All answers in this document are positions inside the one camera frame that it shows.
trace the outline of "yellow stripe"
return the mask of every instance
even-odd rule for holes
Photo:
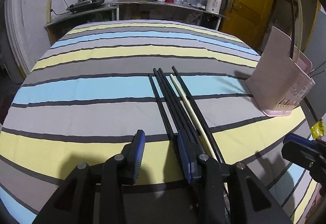
[[[296,127],[305,116],[301,107],[290,116],[274,117],[250,125],[213,133],[225,162],[233,164],[273,144]]]
[[[63,53],[54,57],[38,61],[34,69],[45,68],[61,63],[71,61],[81,61],[90,58],[107,58],[107,57],[125,57],[130,55],[175,55],[179,57],[212,57],[221,61],[230,62],[238,65],[246,65],[255,67],[257,61],[252,61],[242,57],[236,57],[230,54],[213,52],[207,49],[184,48],[174,46],[119,46],[119,47],[103,47],[90,50],[77,50],[69,53]]]
[[[72,143],[32,139],[3,131],[0,133],[2,156],[32,171],[59,179],[65,179],[81,162],[89,165],[105,162],[120,153],[125,144]],[[169,141],[145,144],[137,184],[164,183],[182,178]]]
[[[304,118],[301,108],[290,117],[272,118],[243,127],[214,133],[227,163],[247,158],[261,151]],[[0,133],[0,155],[29,170],[64,179],[79,163],[90,165],[104,162],[120,153],[125,143],[72,143],[32,139]],[[137,184],[154,184],[182,179],[175,154],[168,141],[145,145],[141,173]]]
[[[299,219],[301,218],[302,214],[304,213],[304,210],[306,208],[306,206],[309,203],[310,198],[312,197],[315,189],[317,186],[317,182],[315,182],[314,180],[311,181],[307,193],[304,196],[304,198],[302,199],[301,203],[298,205],[297,209],[295,210],[295,212],[292,214],[291,216],[291,220],[293,223],[297,223],[299,221]]]
[[[107,29],[107,28],[117,28],[117,27],[166,27],[166,28],[180,28],[180,29],[185,29],[185,30],[189,30],[189,31],[199,32],[199,33],[203,33],[203,34],[209,34],[209,35],[213,35],[213,36],[218,36],[218,37],[225,38],[225,39],[228,39],[228,40],[232,40],[232,41],[235,41],[235,42],[244,43],[239,38],[236,38],[236,37],[233,37],[233,36],[230,36],[230,35],[225,35],[225,34],[221,34],[221,33],[218,33],[218,32],[211,32],[211,31],[203,30],[203,29],[199,29],[199,28],[193,28],[193,27],[189,27],[189,26],[181,25],[181,24],[165,24],[165,23],[119,23],[119,24],[93,25],[93,26],[89,26],[89,27],[85,27],[85,28],[71,30],[71,31],[67,32],[66,35],[68,35],[68,34],[75,34],[75,33],[81,33],[81,32],[85,32],[85,31],[92,31],[92,30],[96,30],[96,29]]]

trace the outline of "kitchen counter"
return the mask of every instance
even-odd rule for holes
[[[58,22],[62,22],[62,21],[66,21],[78,16],[83,16],[85,14],[90,14],[90,13],[94,13],[94,12],[100,12],[100,11],[107,11],[107,10],[114,10],[116,9],[116,6],[111,6],[110,4],[102,4],[100,7],[95,8],[95,9],[90,9],[87,11],[82,11],[82,12],[77,12],[77,13],[71,13],[71,12],[67,12],[66,14],[60,15],[59,17],[57,17],[56,19],[54,19],[53,21],[51,21],[50,23],[46,24],[44,26],[44,28],[46,29],[47,27],[57,24]]]
[[[161,5],[161,6],[185,8],[185,9],[189,9],[189,10],[193,10],[193,11],[199,11],[199,12],[202,12],[202,13],[207,13],[207,14],[218,17],[218,21],[217,21],[216,28],[215,28],[216,30],[218,29],[222,18],[229,19],[228,17],[226,17],[226,16],[224,16],[222,14],[211,13],[211,12],[208,12],[206,10],[195,8],[195,7],[192,7],[190,5],[183,4],[183,3],[168,3],[168,2],[160,2],[160,1],[155,1],[155,0],[112,0],[111,2],[109,2],[109,4],[110,5],[116,5],[116,8],[117,8],[117,12],[116,12],[117,21],[120,20],[119,6],[120,5],[125,5],[125,4],[151,4],[151,5],[157,5],[157,6]]]

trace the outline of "wooden door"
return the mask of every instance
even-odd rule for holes
[[[251,48],[263,41],[273,0],[229,0],[222,32],[239,37]]]

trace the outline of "table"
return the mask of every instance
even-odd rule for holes
[[[104,162],[143,129],[140,177],[123,189],[127,222],[196,223],[148,79],[154,67],[170,73],[175,66],[225,161],[247,164],[303,223],[316,182],[280,151],[285,134],[309,138],[309,127],[300,107],[275,118],[258,109],[244,80],[259,58],[236,37],[177,22],[77,26],[36,63],[4,121],[1,200],[19,223],[31,224],[76,165]]]
[[[193,11],[207,13],[207,14],[218,17],[215,30],[217,30],[219,28],[222,18],[229,19],[228,17],[226,17],[222,14],[211,13],[211,12],[205,11],[203,9],[195,8],[195,7],[192,7],[192,6],[184,4],[184,3],[168,3],[168,2],[160,2],[160,1],[155,1],[155,0],[113,0],[113,1],[109,2],[109,4],[116,5],[116,7],[117,7],[117,21],[120,20],[120,5],[125,5],[125,4],[151,4],[151,5],[156,5],[156,6],[170,6],[170,7],[185,8],[185,9],[189,9],[189,10],[193,10]]]

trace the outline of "white kettle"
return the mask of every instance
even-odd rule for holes
[[[219,14],[221,10],[225,10],[228,5],[228,0],[208,0],[206,5],[206,11],[210,13]]]

